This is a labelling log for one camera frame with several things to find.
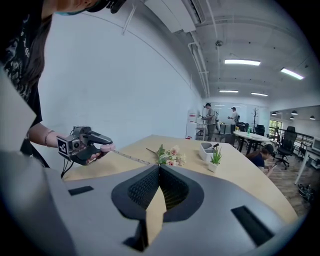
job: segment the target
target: table leg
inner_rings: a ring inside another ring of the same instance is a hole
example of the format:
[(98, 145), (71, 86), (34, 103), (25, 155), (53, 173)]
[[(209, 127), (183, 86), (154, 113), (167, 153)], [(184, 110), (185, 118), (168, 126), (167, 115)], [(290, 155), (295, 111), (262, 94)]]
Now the table leg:
[(252, 147), (252, 140), (248, 139), (249, 141), (249, 146), (248, 146), (248, 150), (246, 151), (246, 154), (248, 155), (250, 153), (251, 147)]
[(256, 151), (256, 150), (257, 150), (257, 147), (258, 147), (258, 142), (254, 143), (253, 151)]
[(308, 160), (308, 158), (309, 158), (309, 155), (310, 155), (310, 154), (309, 154), (309, 152), (307, 151), (307, 152), (305, 153), (305, 155), (304, 155), (304, 159), (303, 159), (302, 164), (301, 164), (301, 167), (300, 167), (300, 169), (299, 169), (298, 177), (296, 177), (296, 180), (294, 181), (293, 184), (297, 185), (297, 183), (298, 183), (298, 181), (299, 181), (299, 179), (300, 179), (300, 177), (301, 177), (301, 174), (303, 173), (303, 171), (304, 171), (304, 169), (305, 169), (305, 166), (306, 166), (307, 160)]
[(240, 148), (239, 148), (239, 151), (241, 152), (242, 151), (242, 147), (244, 145), (244, 142), (245, 142), (245, 138), (239, 138), (241, 140), (241, 143), (240, 143)]

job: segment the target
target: fluorescent light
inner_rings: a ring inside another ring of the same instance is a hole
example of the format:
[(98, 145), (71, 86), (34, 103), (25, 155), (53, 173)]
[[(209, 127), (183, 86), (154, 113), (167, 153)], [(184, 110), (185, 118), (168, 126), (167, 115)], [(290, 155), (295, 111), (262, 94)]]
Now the fluorescent light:
[(301, 76), (301, 75), (299, 75), (299, 74), (297, 74), (295, 72), (292, 72), (292, 71), (290, 71), (290, 70), (288, 70), (286, 68), (281, 69), (281, 72), (286, 73), (286, 74), (288, 74), (290, 76), (293, 76), (295, 78), (298, 78), (299, 80), (304, 78), (303, 76)]
[(254, 65), (259, 66), (260, 61), (247, 60), (247, 59), (225, 59), (224, 64), (244, 64), (244, 65)]
[(259, 96), (268, 96), (267, 94), (257, 93), (257, 92), (251, 92), (251, 94), (253, 94), (253, 95), (259, 95)]
[(220, 93), (237, 93), (238, 90), (220, 90)]

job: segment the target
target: curved desk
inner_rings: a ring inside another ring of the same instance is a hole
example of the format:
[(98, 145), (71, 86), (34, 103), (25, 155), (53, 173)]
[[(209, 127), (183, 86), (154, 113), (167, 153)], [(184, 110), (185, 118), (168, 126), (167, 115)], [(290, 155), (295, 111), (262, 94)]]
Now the curved desk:
[[(271, 207), (286, 223), (291, 223), (298, 218), (295, 210), (272, 181), (230, 144), (219, 143), (222, 153), (220, 166), (216, 173), (209, 171), (208, 165), (199, 156), (201, 142), (151, 135), (122, 148), (120, 151), (132, 157), (155, 163), (153, 153), (146, 148), (157, 151), (161, 144), (165, 149), (178, 145), (181, 153), (186, 155), (184, 168), (238, 185)], [(145, 165), (110, 152), (89, 166), (71, 169), (64, 177), (65, 180), (82, 180), (117, 174), (143, 166)], [(166, 212), (164, 196), (158, 189), (146, 213), (147, 235), (150, 243), (162, 228), (164, 212)]]
[(264, 136), (261, 136), (261, 135), (255, 134), (255, 133), (250, 133), (248, 135), (248, 133), (245, 131), (234, 131), (233, 134), (242, 138), (240, 148), (239, 148), (240, 152), (242, 151), (242, 147), (244, 145), (245, 139), (249, 140), (249, 145), (248, 145), (248, 150), (246, 151), (246, 155), (248, 155), (250, 153), (250, 150), (251, 150), (253, 143), (255, 143), (254, 151), (256, 151), (257, 146), (258, 146), (257, 142), (269, 142), (270, 141), (270, 139), (267, 137), (264, 137)]

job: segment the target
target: round white table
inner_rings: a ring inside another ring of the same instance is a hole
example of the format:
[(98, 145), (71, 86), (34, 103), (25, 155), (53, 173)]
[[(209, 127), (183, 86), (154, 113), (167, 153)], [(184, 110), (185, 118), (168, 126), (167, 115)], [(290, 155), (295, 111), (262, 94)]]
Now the round white table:
[(250, 153), (250, 150), (251, 150), (253, 143), (255, 144), (254, 150), (256, 151), (259, 142), (269, 142), (270, 141), (270, 139), (267, 137), (264, 137), (264, 136), (261, 136), (261, 135), (255, 134), (255, 133), (249, 133), (249, 135), (248, 135), (248, 133), (245, 131), (234, 131), (233, 134), (242, 138), (240, 148), (239, 148), (240, 152), (242, 151), (242, 147), (244, 145), (245, 139), (248, 139), (249, 145), (248, 145), (248, 150), (246, 151), (246, 155)]

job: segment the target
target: bracelet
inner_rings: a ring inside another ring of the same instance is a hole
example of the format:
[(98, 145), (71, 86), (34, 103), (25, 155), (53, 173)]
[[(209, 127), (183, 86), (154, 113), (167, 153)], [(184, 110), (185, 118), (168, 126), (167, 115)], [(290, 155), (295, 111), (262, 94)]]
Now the bracelet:
[(52, 132), (54, 132), (54, 130), (50, 130), (50, 131), (48, 131), (47, 133), (46, 133), (46, 135), (45, 135), (45, 138), (44, 138), (44, 144), (49, 148), (49, 146), (48, 146), (48, 144), (47, 144), (47, 138), (48, 138), (48, 135), (50, 134), (50, 133), (52, 133)]

